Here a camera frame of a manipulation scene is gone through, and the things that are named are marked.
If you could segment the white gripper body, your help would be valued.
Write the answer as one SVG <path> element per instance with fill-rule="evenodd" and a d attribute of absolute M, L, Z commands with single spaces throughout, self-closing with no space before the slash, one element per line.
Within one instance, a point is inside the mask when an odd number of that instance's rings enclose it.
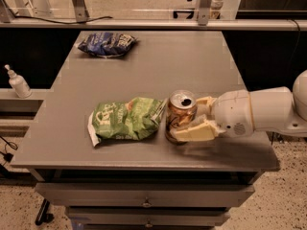
<path fill-rule="evenodd" d="M 221 95 L 213 103 L 212 114 L 224 137 L 244 137 L 253 133 L 250 94 L 247 90 Z"/>

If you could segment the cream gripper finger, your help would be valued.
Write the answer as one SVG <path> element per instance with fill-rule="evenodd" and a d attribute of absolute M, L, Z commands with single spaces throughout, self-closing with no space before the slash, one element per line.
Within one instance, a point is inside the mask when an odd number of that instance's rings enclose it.
<path fill-rule="evenodd" d="M 200 119 L 173 128 L 170 133 L 179 142 L 200 142 L 214 140 L 221 134 L 221 128 L 212 120 Z"/>
<path fill-rule="evenodd" d="M 197 104 L 197 115 L 210 115 L 212 111 L 213 103 L 216 101 L 216 98 L 211 96 L 202 97 L 196 100 Z"/>

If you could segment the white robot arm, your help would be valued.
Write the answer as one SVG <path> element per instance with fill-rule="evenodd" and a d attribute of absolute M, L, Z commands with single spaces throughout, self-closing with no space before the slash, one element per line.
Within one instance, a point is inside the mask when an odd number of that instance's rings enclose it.
<path fill-rule="evenodd" d="M 191 123 L 171 130 L 177 141 L 244 137 L 256 131 L 306 137 L 307 71 L 297 76 L 292 88 L 230 91 L 218 98 L 200 98 L 197 105 L 198 114 Z"/>

